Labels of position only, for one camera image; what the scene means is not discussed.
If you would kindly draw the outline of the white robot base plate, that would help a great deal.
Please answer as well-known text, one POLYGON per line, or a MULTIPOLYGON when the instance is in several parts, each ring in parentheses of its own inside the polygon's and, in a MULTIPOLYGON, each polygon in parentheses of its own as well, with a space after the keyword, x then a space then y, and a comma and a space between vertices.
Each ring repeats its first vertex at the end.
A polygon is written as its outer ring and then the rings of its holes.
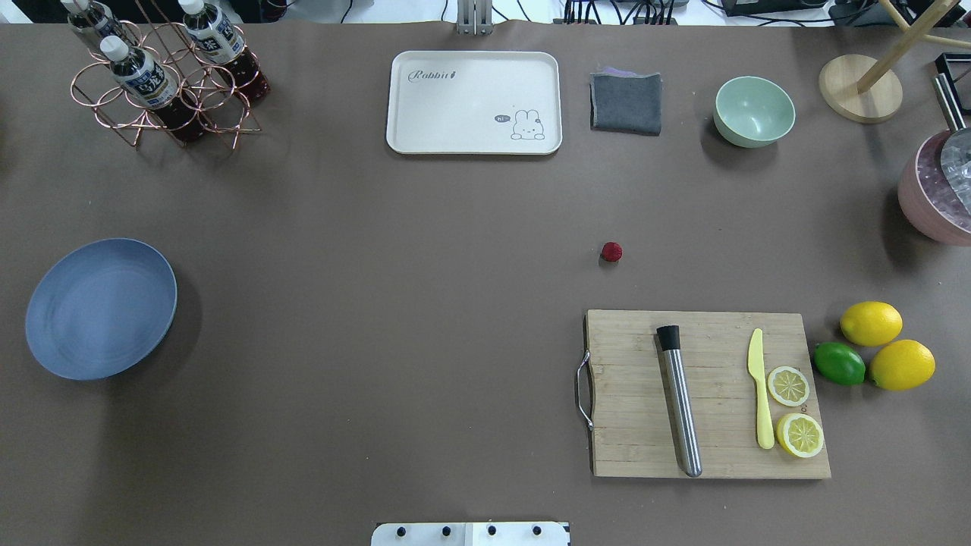
POLYGON ((571 545, 568 522, 386 522, 371 545, 571 545))

